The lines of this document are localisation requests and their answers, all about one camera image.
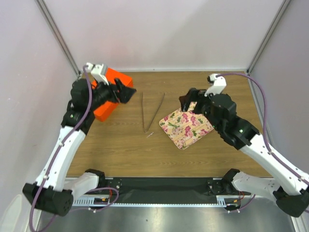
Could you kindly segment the orange box lid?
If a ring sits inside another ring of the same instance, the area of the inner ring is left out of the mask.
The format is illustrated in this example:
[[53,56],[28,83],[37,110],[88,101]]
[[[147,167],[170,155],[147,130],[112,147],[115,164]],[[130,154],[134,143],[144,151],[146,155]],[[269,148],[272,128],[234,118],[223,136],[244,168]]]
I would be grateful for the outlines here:
[[112,68],[108,68],[107,73],[106,73],[106,78],[112,84],[115,84],[115,81],[114,81],[115,78],[119,78],[125,86],[133,87],[133,80],[130,76],[123,74],[121,72],[118,72]]

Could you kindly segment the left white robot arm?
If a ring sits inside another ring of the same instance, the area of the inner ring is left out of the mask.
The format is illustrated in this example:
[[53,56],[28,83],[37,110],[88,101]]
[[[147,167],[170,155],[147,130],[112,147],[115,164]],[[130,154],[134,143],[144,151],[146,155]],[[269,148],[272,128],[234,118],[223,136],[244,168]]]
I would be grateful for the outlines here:
[[74,200],[93,190],[102,193],[106,186],[105,173],[88,169],[68,183],[66,175],[74,155],[95,120],[94,111],[107,102],[127,103],[136,89],[115,83],[98,82],[95,87],[86,79],[72,84],[71,100],[61,122],[58,141],[41,174],[33,184],[26,183],[23,194],[38,210],[65,216]]

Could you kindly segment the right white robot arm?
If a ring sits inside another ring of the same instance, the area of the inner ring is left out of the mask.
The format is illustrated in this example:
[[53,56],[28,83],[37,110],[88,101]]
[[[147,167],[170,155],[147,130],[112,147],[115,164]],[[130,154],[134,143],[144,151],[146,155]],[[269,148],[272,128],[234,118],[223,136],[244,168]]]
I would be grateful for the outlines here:
[[227,94],[204,95],[204,90],[191,88],[180,96],[181,110],[196,103],[195,114],[202,114],[220,137],[230,146],[259,163],[274,178],[266,180],[230,169],[222,182],[223,191],[234,194],[245,191],[267,198],[286,214],[300,217],[309,206],[309,175],[300,170],[268,144],[259,130],[237,116],[237,105]]

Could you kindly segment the orange chocolate box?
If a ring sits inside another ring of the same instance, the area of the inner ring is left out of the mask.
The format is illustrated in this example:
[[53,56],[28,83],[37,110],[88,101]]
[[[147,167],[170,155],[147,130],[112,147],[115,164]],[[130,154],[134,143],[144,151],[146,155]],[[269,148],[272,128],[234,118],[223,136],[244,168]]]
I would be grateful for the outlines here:
[[100,122],[104,122],[117,106],[118,103],[112,103],[109,101],[104,103],[94,111],[95,118]]

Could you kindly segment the floral serving tray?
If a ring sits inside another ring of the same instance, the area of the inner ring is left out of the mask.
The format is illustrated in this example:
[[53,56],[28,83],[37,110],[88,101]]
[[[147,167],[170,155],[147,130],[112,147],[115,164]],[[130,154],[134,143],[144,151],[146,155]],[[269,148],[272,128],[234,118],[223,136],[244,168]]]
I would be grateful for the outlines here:
[[193,113],[196,104],[192,102],[188,111],[179,108],[159,121],[159,126],[180,150],[187,149],[214,130],[203,115]]

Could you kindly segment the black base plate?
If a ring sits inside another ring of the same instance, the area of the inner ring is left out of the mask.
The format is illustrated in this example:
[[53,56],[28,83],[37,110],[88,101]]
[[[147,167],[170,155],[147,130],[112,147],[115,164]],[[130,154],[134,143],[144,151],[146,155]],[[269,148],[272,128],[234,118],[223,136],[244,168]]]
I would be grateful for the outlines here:
[[108,187],[116,188],[119,196],[150,196],[164,194],[182,196],[234,195],[235,191],[220,178],[212,177],[110,177],[106,179]]

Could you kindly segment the aluminium frame post left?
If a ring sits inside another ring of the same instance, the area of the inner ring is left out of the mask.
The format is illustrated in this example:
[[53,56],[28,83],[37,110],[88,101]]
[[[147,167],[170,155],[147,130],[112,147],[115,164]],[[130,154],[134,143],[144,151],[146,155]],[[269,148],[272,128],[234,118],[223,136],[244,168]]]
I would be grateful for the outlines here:
[[65,42],[61,31],[59,30],[46,2],[44,0],[35,0],[35,3],[37,4],[41,14],[43,15],[48,27],[50,28],[52,34],[55,37],[55,40],[57,41],[61,51],[63,52],[65,58],[67,59],[69,66],[72,68],[74,74],[79,77],[81,74],[80,69],[78,68],[78,65],[76,64],[70,49]]

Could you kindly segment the aluminium frame post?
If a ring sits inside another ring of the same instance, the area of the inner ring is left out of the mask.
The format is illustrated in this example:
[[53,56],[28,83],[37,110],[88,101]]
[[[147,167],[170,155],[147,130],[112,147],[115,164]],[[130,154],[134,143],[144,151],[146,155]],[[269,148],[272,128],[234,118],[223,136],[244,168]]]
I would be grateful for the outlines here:
[[292,0],[284,0],[282,2],[282,4],[280,5],[277,13],[275,14],[275,17],[273,18],[265,36],[263,37],[262,39],[262,42],[260,43],[254,57],[252,58],[247,70],[246,70],[246,73],[248,75],[250,75],[252,73],[252,71],[254,70],[258,60],[260,59],[264,49],[266,48],[268,42],[270,41],[273,33],[275,32],[278,24],[280,23],[282,17],[284,16],[285,12],[287,11],[289,5],[291,4]]
[[67,59],[69,66],[72,68],[74,74],[79,77],[81,74],[80,69],[78,68],[78,65],[76,64],[70,49],[65,42],[61,31],[59,30],[46,2],[44,0],[35,0],[35,3],[37,4],[41,14],[43,15],[48,27],[50,28],[52,34],[55,37],[55,40],[57,41],[61,51],[63,52],[65,58]]

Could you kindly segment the aluminium frame post right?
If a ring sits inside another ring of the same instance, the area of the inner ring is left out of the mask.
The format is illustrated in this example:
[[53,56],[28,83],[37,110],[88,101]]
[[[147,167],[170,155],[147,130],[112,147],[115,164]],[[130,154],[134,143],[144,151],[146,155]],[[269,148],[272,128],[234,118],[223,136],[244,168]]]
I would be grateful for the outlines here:
[[284,0],[282,2],[282,4],[280,5],[277,13],[275,14],[275,17],[273,18],[265,36],[263,37],[262,39],[262,42],[260,43],[254,57],[252,58],[247,70],[246,70],[246,73],[248,75],[250,75],[252,73],[252,71],[254,70],[258,60],[260,59],[264,49],[266,48],[268,42],[270,41],[273,33],[275,32],[278,24],[280,23],[282,17],[284,16],[285,12],[287,11],[289,5],[291,4],[292,0]]

